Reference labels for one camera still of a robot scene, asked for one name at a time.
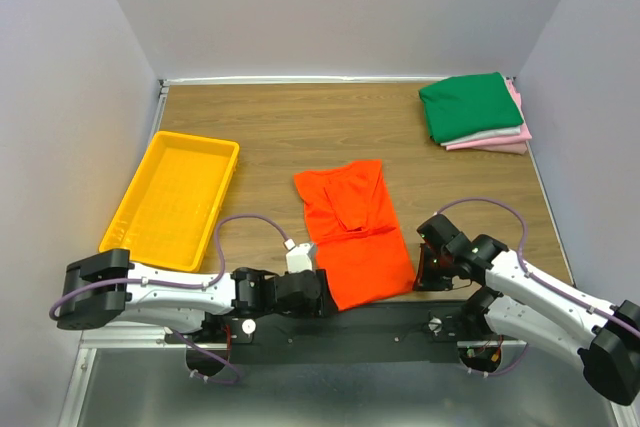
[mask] gray floor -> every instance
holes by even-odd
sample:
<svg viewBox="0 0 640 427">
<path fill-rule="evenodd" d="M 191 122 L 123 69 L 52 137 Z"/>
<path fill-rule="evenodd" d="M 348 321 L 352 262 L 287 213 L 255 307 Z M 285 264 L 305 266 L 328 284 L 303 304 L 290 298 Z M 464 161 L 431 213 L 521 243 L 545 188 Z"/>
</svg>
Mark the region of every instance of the gray floor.
<svg viewBox="0 0 640 427">
<path fill-rule="evenodd" d="M 100 351 L 80 425 L 616 425 L 578 372 L 539 351 L 500 378 L 426 362 L 254 365 L 234 387 L 190 380 L 183 359 L 181 350 Z"/>
</svg>

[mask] stack of folded clothes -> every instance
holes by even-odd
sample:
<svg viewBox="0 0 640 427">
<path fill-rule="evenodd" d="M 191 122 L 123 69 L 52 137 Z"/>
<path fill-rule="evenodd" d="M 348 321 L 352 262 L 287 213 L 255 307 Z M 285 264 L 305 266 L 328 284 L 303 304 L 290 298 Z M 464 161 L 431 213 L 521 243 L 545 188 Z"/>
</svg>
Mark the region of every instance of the stack of folded clothes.
<svg viewBox="0 0 640 427">
<path fill-rule="evenodd" d="M 527 151 L 520 94 L 498 72 L 450 77 L 420 89 L 420 99 L 431 138 L 447 150 Z"/>
</svg>

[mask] folded clothes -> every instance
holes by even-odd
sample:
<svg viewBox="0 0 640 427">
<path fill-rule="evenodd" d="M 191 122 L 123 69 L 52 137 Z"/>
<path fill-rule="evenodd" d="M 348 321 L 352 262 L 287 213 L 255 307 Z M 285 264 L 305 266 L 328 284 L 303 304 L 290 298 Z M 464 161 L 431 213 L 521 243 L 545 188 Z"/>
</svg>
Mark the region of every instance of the folded clothes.
<svg viewBox="0 0 640 427">
<path fill-rule="evenodd" d="M 524 155 L 527 153 L 527 143 L 517 142 L 515 144 L 484 145 L 482 147 L 475 147 L 475 150 L 488 150 L 491 152 L 505 152 L 507 154 Z"/>
<path fill-rule="evenodd" d="M 505 135 L 518 135 L 521 132 L 522 127 L 507 127 L 505 129 L 493 129 L 493 130 L 483 130 L 482 132 L 477 132 L 471 135 L 465 135 L 464 137 L 460 137 L 456 140 L 451 140 L 449 142 L 443 142 L 441 145 L 446 147 L 448 145 L 456 145 L 462 144 L 463 142 L 471 142 L 473 140 L 482 140 L 482 139 L 491 139 L 493 137 L 504 137 Z"/>
<path fill-rule="evenodd" d="M 522 113 L 522 97 L 516 90 L 513 85 L 513 81 L 507 79 L 504 81 L 507 87 L 507 92 L 513 99 L 518 111 Z M 521 131 L 518 135 L 507 135 L 507 136 L 498 136 L 492 137 L 488 139 L 480 139 L 480 140 L 472 140 L 469 142 L 461 142 L 459 144 L 450 144 L 447 145 L 447 150 L 456 150 L 456 149 L 474 149 L 483 146 L 496 146 L 496 145 L 504 145 L 504 144 L 515 144 L 520 142 L 525 142 L 527 140 L 531 140 L 531 133 L 529 132 L 529 128 L 527 127 L 527 123 L 524 122 L 521 125 Z"/>
<path fill-rule="evenodd" d="M 498 72 L 450 77 L 423 87 L 419 94 L 429 134 L 438 144 L 523 123 Z"/>
<path fill-rule="evenodd" d="M 294 176 L 304 220 L 340 310 L 411 291 L 415 272 L 382 177 L 382 162 Z"/>
</svg>

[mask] folded green shirt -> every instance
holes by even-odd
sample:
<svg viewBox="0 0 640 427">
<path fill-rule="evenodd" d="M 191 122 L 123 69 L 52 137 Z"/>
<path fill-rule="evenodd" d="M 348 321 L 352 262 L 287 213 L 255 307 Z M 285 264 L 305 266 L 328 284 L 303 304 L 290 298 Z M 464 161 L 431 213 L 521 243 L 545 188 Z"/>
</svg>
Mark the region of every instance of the folded green shirt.
<svg viewBox="0 0 640 427">
<path fill-rule="evenodd" d="M 420 89 L 429 134 L 438 144 L 524 120 L 498 72 L 450 77 Z"/>
</svg>

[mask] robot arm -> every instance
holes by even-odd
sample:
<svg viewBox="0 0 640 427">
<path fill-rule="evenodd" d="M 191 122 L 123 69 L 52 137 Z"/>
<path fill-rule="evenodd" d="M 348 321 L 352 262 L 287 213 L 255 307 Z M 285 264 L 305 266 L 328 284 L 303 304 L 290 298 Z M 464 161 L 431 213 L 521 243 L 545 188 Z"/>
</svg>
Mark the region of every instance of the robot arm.
<svg viewBox="0 0 640 427">
<path fill-rule="evenodd" d="M 463 320 L 448 330 L 446 341 L 482 340 L 492 334 L 521 339 L 582 369 L 587 382 L 609 400 L 623 405 L 634 400 L 640 391 L 637 305 L 625 301 L 614 306 L 530 264 L 523 269 L 506 245 L 486 235 L 470 241 L 442 214 L 418 232 L 425 243 L 414 290 L 446 290 L 455 276 L 482 286 L 462 305 Z M 283 276 L 242 268 L 219 278 L 131 263 L 122 249 L 104 252 L 69 265 L 64 296 L 50 316 L 66 330 L 133 321 L 201 338 L 228 315 L 257 319 L 276 313 L 314 322 L 337 313 L 325 272 L 313 269 L 313 244 L 290 248 Z M 431 315 L 433 304 L 422 304 L 425 315 Z M 340 332 L 349 330 L 334 328 L 326 334 Z"/>
<path fill-rule="evenodd" d="M 335 306 L 324 271 L 313 269 L 314 253 L 313 244 L 292 248 L 286 259 L 290 272 L 284 276 L 249 268 L 216 276 L 131 263 L 129 251 L 110 250 L 67 267 L 63 294 L 71 297 L 58 302 L 55 319 L 64 330 L 129 321 L 190 334 L 201 330 L 208 316 L 231 312 L 243 318 L 271 313 L 323 317 Z"/>
<path fill-rule="evenodd" d="M 523 269 L 506 245 L 486 235 L 470 241 L 442 214 L 418 233 L 425 244 L 414 288 L 430 290 L 431 283 L 441 290 L 453 276 L 479 283 L 483 287 L 463 311 L 482 331 L 562 358 L 609 400 L 634 400 L 640 391 L 640 307 L 629 301 L 612 305 L 526 262 Z"/>
</svg>

